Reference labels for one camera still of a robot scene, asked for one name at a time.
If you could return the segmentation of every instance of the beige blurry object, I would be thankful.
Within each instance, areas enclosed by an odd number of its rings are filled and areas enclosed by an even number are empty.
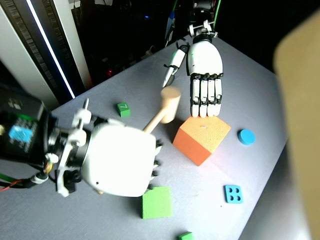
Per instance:
[[[312,238],[320,240],[320,11],[278,46],[292,167]]]
[[[161,97],[161,110],[143,129],[143,131],[148,134],[151,133],[160,122],[163,124],[167,124],[170,123],[173,119],[175,119],[181,97],[179,89],[174,86],[167,86],[164,89],[162,89]]]

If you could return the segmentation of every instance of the blue disc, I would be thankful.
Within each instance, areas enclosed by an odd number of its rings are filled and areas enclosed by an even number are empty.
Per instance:
[[[244,145],[251,145],[256,141],[254,133],[248,129],[243,129],[238,132],[239,141]]]

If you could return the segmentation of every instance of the small green block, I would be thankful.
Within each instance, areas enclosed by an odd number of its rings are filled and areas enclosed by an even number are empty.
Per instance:
[[[178,240],[194,240],[194,235],[192,234],[192,232],[188,231],[178,236]]]
[[[126,102],[118,103],[117,108],[118,108],[118,112],[122,118],[129,117],[131,115],[128,103],[126,103]]]
[[[172,216],[170,187],[158,186],[142,196],[142,218],[153,219]]]

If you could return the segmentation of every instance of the gray floor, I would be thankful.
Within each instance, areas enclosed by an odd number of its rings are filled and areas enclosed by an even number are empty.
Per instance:
[[[284,148],[239,240],[311,240]]]

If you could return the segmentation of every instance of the blue label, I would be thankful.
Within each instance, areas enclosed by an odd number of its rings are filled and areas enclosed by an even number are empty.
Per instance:
[[[32,130],[21,126],[14,125],[9,131],[9,137],[20,142],[30,143],[32,136]]]

